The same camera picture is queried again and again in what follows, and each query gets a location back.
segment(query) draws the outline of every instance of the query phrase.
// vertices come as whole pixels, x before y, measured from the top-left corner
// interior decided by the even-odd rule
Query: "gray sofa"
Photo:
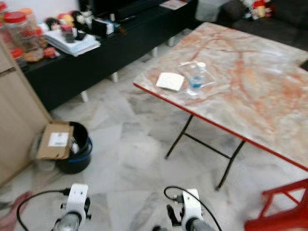
[[[240,0],[230,0],[221,6],[216,23],[308,51],[308,0],[271,2],[273,17],[248,21]]]

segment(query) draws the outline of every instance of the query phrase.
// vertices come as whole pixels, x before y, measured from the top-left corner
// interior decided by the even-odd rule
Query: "white bottle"
[[[197,67],[192,74],[187,88],[187,93],[190,95],[198,95],[205,78],[205,63],[197,63]]]

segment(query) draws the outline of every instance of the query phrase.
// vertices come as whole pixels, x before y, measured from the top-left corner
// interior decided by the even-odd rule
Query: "red table edge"
[[[180,108],[181,110],[190,113],[191,115],[193,115],[193,116],[195,116],[195,117],[198,117],[198,118],[200,118],[200,119],[202,119],[202,120],[205,120],[206,122],[208,122],[208,123],[210,123],[210,124],[213,124],[213,125],[215,125],[215,126],[221,128],[221,129],[223,129],[223,130],[225,130],[225,131],[231,133],[232,135],[234,135],[234,136],[236,136],[236,137],[242,139],[243,141],[247,141],[247,142],[253,144],[254,146],[256,146],[256,147],[258,147],[258,148],[260,148],[260,149],[263,149],[263,150],[265,150],[265,151],[267,151],[267,152],[269,152],[269,153],[271,153],[271,154],[273,154],[273,155],[275,155],[275,156],[281,158],[282,160],[284,160],[284,161],[286,161],[286,162],[288,162],[288,163],[290,163],[290,164],[292,164],[292,165],[294,165],[294,166],[296,166],[296,167],[299,167],[299,168],[301,168],[302,170],[308,172],[308,167],[305,167],[305,166],[303,166],[303,165],[301,165],[301,164],[299,164],[299,163],[297,163],[297,162],[295,162],[295,161],[293,161],[293,160],[291,160],[291,159],[289,159],[289,158],[287,158],[287,157],[285,157],[285,156],[283,156],[283,155],[281,155],[281,154],[279,154],[279,153],[277,153],[277,152],[275,152],[275,151],[273,151],[273,150],[271,150],[271,149],[269,149],[269,148],[267,148],[267,147],[265,147],[265,146],[263,146],[263,145],[261,145],[261,144],[258,144],[258,143],[254,142],[254,141],[252,141],[252,140],[250,140],[250,139],[248,139],[248,138],[246,138],[246,137],[243,137],[243,136],[237,134],[236,132],[234,132],[234,131],[232,131],[232,130],[229,130],[229,129],[223,127],[222,125],[219,125],[219,124],[217,124],[217,123],[215,123],[215,122],[213,122],[213,121],[211,121],[211,120],[209,120],[209,119],[206,119],[206,118],[204,118],[204,117],[202,117],[202,116],[200,116],[200,115],[198,115],[198,114],[196,114],[196,113],[194,113],[194,112],[188,110],[187,108],[184,108],[184,107],[182,107],[182,106],[180,106],[180,105],[178,105],[178,104],[176,104],[176,103],[174,103],[174,102],[172,102],[172,101],[170,101],[170,100],[168,100],[168,99],[166,99],[166,98],[164,98],[164,97],[162,97],[162,96],[160,96],[160,95],[158,95],[158,94],[156,94],[156,93],[154,93],[154,92],[152,92],[152,91],[150,91],[150,90],[147,90],[147,89],[143,88],[142,86],[140,86],[140,85],[138,85],[138,84],[136,84],[136,83],[133,83],[133,84],[134,84],[137,88],[139,88],[139,89],[141,89],[141,90],[143,90],[143,91],[145,91],[145,92],[147,92],[147,93],[149,93],[149,94],[151,94],[151,95],[153,95],[153,96],[155,96],[155,97],[157,97],[157,98],[159,98],[159,99],[162,99],[162,100],[164,100],[164,101],[166,101],[166,102],[168,102],[168,103],[170,103],[170,104],[172,104],[172,105],[174,105],[174,106]]]

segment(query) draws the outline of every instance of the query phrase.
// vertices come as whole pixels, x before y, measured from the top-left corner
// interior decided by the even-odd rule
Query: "marble table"
[[[219,189],[246,141],[308,171],[308,73],[298,67],[307,58],[306,51],[204,23],[134,85],[191,114],[167,157],[182,135],[202,143],[185,132],[193,116],[243,140],[226,156],[230,162]],[[155,86],[161,72],[181,74],[178,66],[187,61],[205,62],[216,84],[203,87],[195,98],[186,93],[187,80],[179,92]]]

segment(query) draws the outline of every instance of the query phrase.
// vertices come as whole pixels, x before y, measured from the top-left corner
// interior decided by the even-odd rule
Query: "marble floor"
[[[177,35],[176,41],[184,36]],[[170,49],[162,44],[159,56]],[[170,201],[163,196],[165,186],[178,185],[197,188],[224,231],[243,231],[244,222],[260,211],[262,190],[308,177],[301,169],[248,143],[219,192],[214,188],[227,165],[224,157],[183,137],[166,161],[163,157],[189,115],[132,84],[136,75],[158,58],[147,54],[121,69],[118,83],[105,79],[93,86],[88,90],[88,103],[82,103],[77,96],[51,112],[56,119],[78,121],[89,129],[94,148],[87,169],[64,175],[56,169],[39,172],[30,166],[0,190],[0,201],[14,200],[28,190],[38,192],[84,183],[89,186],[92,200],[92,220],[85,231],[151,231],[154,225],[179,231],[171,228],[166,211]],[[196,118],[188,129],[227,154],[240,142]],[[61,215],[63,201],[65,198],[57,194],[33,200],[23,214],[30,230],[51,230]],[[279,203],[272,209],[284,208]],[[217,230],[206,212],[204,218]]]

